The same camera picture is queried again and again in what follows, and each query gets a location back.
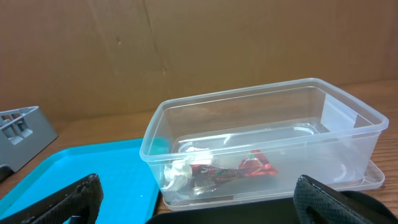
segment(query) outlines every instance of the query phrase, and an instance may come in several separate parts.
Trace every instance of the wooden surface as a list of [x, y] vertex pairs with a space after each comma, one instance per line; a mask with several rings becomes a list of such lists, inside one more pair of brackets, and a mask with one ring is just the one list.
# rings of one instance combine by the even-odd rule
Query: wooden surface
[[[398, 80], [367, 82], [342, 86], [348, 93], [389, 118], [390, 126], [377, 142], [372, 160], [386, 175], [380, 189], [368, 190], [367, 194], [384, 203], [398, 215]], [[99, 142], [119, 141], [143, 137], [153, 111], [129, 115], [106, 116], [77, 121], [57, 121], [53, 125], [59, 137], [33, 158], [19, 172], [0, 184], [0, 198], [3, 198], [19, 181], [48, 156], [68, 147]], [[168, 212], [161, 197], [156, 213]]]
[[396, 24], [395, 0], [0, 0], [0, 111], [85, 119], [299, 78], [398, 78]]

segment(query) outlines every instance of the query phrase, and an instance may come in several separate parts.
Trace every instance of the red candy wrapper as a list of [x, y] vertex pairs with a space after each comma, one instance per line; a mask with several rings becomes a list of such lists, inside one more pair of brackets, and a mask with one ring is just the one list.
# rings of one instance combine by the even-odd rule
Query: red candy wrapper
[[189, 184], [196, 194], [215, 190], [221, 184], [230, 180], [278, 173], [260, 150], [252, 150], [239, 163], [236, 169], [203, 164], [194, 164], [190, 165], [190, 167], [192, 169], [192, 179]]

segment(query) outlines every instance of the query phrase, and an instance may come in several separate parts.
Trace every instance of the wooden table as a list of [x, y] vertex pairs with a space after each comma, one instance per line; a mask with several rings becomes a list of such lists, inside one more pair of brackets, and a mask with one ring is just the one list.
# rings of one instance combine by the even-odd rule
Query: wooden table
[[[373, 162], [386, 175], [386, 181], [380, 189], [368, 190], [366, 193], [380, 200], [395, 215], [398, 215], [398, 80], [358, 83], [342, 86], [342, 89], [389, 118], [390, 126], [382, 133], [372, 156]], [[54, 122], [53, 126], [59, 137], [19, 172], [0, 184], [0, 198], [3, 198], [44, 159], [62, 149], [143, 137], [153, 113], [153, 111], [147, 111], [78, 121]], [[155, 212], [168, 211], [159, 197]]]

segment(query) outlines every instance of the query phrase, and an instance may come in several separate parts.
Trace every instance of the black object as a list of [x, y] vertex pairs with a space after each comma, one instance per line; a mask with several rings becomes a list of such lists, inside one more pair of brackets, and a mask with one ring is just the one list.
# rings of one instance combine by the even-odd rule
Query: black object
[[0, 165], [0, 183], [11, 176], [14, 171], [7, 165]]
[[337, 192], [308, 176], [298, 179], [294, 199], [172, 212], [147, 224], [166, 223], [398, 223], [379, 201], [361, 192]]
[[293, 198], [301, 223], [398, 223], [376, 199], [353, 192], [343, 195], [307, 175], [298, 178]]
[[103, 191], [100, 178], [90, 174], [35, 204], [3, 219], [0, 224], [94, 224]]

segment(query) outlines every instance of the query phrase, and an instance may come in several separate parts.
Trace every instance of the plastic container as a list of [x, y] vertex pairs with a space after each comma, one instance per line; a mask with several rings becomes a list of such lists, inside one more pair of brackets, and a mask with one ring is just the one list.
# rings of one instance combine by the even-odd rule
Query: plastic container
[[[365, 173], [387, 127], [388, 119], [362, 101], [308, 78], [165, 101], [149, 123], [140, 155], [172, 210], [288, 197], [302, 174], [335, 189], [364, 190], [382, 183], [366, 180]], [[255, 149], [278, 174], [200, 191], [192, 185], [190, 165], [234, 169]], [[186, 178], [167, 188], [172, 180], [165, 169], [175, 166]]]

